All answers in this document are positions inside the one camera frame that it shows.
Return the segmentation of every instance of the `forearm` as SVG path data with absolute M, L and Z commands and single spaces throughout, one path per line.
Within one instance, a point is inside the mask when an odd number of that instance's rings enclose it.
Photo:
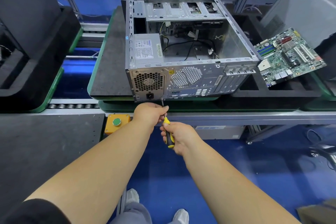
M 105 224 L 150 134 L 151 128 L 131 121 L 54 175 L 27 200 L 42 198 L 54 203 L 72 223 Z
M 299 223 L 204 141 L 183 157 L 218 223 Z

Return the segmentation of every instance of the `yellow and black screwdriver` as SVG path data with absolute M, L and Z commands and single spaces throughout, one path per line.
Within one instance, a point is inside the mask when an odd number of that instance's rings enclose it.
M 161 103 L 162 103 L 162 107 L 164 107 L 164 104 L 163 104 L 163 98 L 161 98 Z M 170 121 L 168 120 L 166 114 L 165 114 L 165 119 L 163 120 L 163 123 L 167 123 L 167 124 L 170 124 Z M 172 136 L 172 134 L 168 131 L 166 131 L 165 129 L 165 132 L 166 132 L 166 145 L 168 145 L 168 148 L 174 148 L 174 145 L 175 145 L 175 140 L 174 140 L 174 137 Z

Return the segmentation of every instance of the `gray pants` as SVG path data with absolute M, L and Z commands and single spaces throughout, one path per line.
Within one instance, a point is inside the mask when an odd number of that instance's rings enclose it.
M 125 206 L 122 214 L 115 217 L 110 224 L 152 224 L 148 210 L 140 203 L 132 202 Z M 169 224 L 181 224 L 173 221 Z

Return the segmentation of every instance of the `shoe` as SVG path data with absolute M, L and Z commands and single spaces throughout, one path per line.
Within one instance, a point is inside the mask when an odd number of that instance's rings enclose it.
M 173 218 L 173 221 L 179 221 L 181 224 L 189 224 L 189 214 L 185 209 L 179 209 Z
M 139 194 L 135 189 L 129 189 L 126 191 L 126 204 L 132 203 L 132 202 L 140 202 Z

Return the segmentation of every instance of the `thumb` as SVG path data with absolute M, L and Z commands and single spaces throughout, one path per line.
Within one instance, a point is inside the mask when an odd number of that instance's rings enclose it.
M 158 108 L 159 115 L 160 116 L 164 115 L 166 112 L 168 112 L 168 110 L 169 110 L 169 106 L 168 105 L 166 105 L 165 107 Z
M 174 124 L 167 124 L 167 123 L 164 123 L 164 124 L 163 124 L 163 127 L 164 127 L 168 132 L 174 133 L 174 131 L 175 131 L 175 125 L 174 125 Z

